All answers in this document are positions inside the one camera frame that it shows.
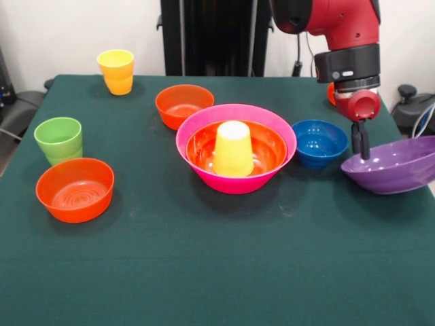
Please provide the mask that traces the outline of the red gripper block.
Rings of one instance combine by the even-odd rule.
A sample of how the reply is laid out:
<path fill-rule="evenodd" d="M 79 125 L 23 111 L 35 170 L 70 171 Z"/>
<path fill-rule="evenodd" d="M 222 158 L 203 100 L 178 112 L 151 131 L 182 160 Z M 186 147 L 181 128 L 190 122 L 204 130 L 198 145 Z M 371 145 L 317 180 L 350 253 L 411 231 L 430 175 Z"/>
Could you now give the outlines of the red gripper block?
<path fill-rule="evenodd" d="M 364 119 L 373 119 L 381 108 L 381 99 L 372 90 L 356 92 L 335 92 L 337 111 L 353 121 L 351 126 L 351 142 L 354 153 L 360 153 L 361 159 L 370 159 L 370 143 L 365 129 Z"/>

